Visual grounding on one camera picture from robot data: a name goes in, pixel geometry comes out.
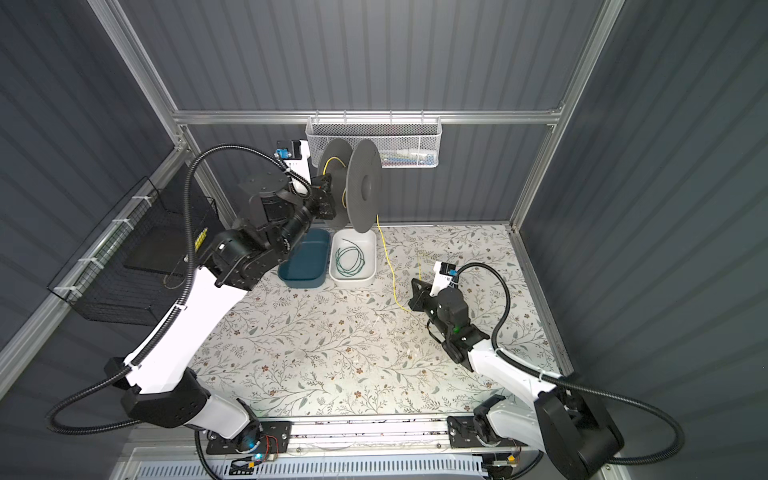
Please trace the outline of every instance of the teal plastic bin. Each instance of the teal plastic bin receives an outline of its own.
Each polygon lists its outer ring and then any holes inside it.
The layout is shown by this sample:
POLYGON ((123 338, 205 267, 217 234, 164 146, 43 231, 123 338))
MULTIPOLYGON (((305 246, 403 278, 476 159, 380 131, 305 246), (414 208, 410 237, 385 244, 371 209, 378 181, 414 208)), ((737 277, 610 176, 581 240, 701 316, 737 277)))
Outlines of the teal plastic bin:
POLYGON ((331 252, 331 234, 310 228, 287 262, 277 267, 277 276, 290 288, 317 288, 323 285, 331 252))

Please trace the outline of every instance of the table surface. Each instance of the table surface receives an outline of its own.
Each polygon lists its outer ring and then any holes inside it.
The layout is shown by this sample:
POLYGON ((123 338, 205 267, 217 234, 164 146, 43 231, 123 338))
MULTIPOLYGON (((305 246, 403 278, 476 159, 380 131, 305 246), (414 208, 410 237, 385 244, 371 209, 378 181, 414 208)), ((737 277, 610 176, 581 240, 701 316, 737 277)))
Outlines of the table surface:
MULTIPOLYGON (((419 264, 424 281, 431 282, 440 260, 478 261, 498 270, 513 304, 499 342, 557 371, 505 226, 382 230, 405 310, 392 296, 378 237, 371 287, 341 290, 326 278, 316 289, 290 289, 274 269, 222 319, 190 367, 259 416, 468 412, 505 391, 454 364, 429 337, 426 316, 407 307, 419 264)), ((473 323, 490 334, 504 309, 501 286, 489 272, 471 269, 459 287, 473 323)))

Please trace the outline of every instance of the black wire mesh basket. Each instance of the black wire mesh basket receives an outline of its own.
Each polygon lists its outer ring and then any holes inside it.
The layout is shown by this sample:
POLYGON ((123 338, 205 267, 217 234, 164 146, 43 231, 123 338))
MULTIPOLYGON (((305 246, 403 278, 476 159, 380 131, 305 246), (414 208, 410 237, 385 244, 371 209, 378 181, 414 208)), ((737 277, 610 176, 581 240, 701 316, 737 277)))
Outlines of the black wire mesh basket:
MULTIPOLYGON (((108 234, 48 289, 88 320, 157 325, 179 297, 186 275, 180 196, 154 189, 132 197, 135 208, 112 220, 108 234)), ((198 191, 190 205, 202 252, 223 226, 214 199, 198 191)))

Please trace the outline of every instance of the coiled green wire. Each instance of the coiled green wire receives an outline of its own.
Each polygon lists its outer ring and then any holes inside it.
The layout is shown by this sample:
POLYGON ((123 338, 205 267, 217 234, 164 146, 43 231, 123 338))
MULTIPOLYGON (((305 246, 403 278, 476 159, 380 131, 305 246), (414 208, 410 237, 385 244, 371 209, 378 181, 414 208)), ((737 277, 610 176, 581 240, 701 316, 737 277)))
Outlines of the coiled green wire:
POLYGON ((344 239, 345 242, 349 242, 352 244, 351 247, 345 247, 345 248, 339 248, 336 251, 336 255, 334 260, 336 261, 336 271, 339 272, 341 276, 355 276, 358 273, 362 271, 362 268, 366 265, 366 258, 362 254, 362 250, 360 247, 357 246, 355 242, 352 242, 350 240, 344 239), (355 258, 355 263, 350 267, 346 268, 341 264, 342 257, 349 253, 349 252, 356 252, 357 258, 355 258))

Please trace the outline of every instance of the gray corrugated wall panel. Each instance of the gray corrugated wall panel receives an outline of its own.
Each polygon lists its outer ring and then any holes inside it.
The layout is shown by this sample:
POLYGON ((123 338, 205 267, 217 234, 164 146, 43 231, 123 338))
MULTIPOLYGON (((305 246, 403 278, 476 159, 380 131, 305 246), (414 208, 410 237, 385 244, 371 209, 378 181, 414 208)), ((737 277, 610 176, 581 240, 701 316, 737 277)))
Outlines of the gray corrugated wall panel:
MULTIPOLYGON (((0 2, 0 71, 4 346, 59 268, 173 145, 86 2, 0 2)), ((0 476, 105 478, 127 433, 67 438, 45 430, 43 415, 102 379, 105 360, 147 333, 68 315, 0 401, 0 476)), ((122 419, 118 396, 100 392, 62 418, 122 419)))
MULTIPOLYGON (((628 2, 523 225, 577 370, 687 430, 678 457, 633 478, 762 478, 767 15, 628 2)), ((613 411, 629 454, 668 442, 613 411)))
MULTIPOLYGON (((273 151, 278 140, 306 137, 300 125, 190 129, 203 149, 234 142, 273 151)), ((436 168, 382 170, 381 221, 508 220, 546 132, 545 125, 444 126, 436 168)), ((240 152, 217 154, 210 165, 232 202, 237 184, 265 168, 263 161, 240 152)))
POLYGON ((122 2, 179 108, 556 108, 599 0, 122 2))
POLYGON ((171 149, 83 4, 0 4, 5 342, 96 223, 171 149))

